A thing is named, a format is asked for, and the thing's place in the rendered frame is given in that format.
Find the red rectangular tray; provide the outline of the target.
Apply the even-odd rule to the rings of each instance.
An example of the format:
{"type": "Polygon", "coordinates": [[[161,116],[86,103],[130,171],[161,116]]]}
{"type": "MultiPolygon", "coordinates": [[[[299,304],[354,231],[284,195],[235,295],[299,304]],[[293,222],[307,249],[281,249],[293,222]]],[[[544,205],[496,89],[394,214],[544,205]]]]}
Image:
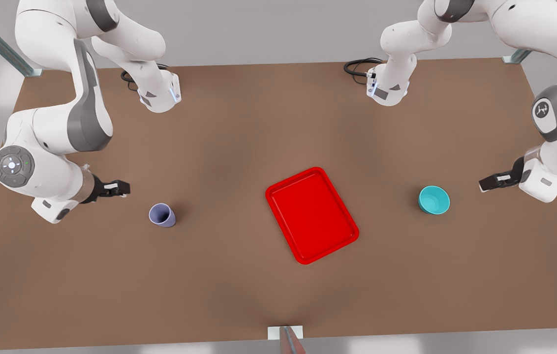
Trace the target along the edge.
{"type": "Polygon", "coordinates": [[[321,167],[272,184],[265,198],[299,264],[312,264],[359,237],[357,224],[321,167]]]}

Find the lavender cup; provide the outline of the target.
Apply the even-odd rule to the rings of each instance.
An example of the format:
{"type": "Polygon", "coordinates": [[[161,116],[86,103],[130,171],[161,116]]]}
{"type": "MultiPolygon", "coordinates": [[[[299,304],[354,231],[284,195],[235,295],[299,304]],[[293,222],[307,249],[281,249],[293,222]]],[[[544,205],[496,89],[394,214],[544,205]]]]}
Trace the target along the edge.
{"type": "Polygon", "coordinates": [[[177,222],[177,218],[170,206],[164,203],[152,206],[148,216],[153,224],[160,227],[172,227],[177,222]]]}

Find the teal bowl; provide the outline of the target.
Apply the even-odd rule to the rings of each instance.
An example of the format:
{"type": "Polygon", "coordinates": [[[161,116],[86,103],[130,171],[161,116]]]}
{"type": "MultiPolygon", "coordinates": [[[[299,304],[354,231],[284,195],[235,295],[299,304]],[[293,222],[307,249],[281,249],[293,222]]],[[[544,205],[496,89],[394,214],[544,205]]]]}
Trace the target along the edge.
{"type": "Polygon", "coordinates": [[[418,195],[418,206],[427,214],[441,215],[449,210],[450,197],[438,186],[425,186],[418,195]]]}

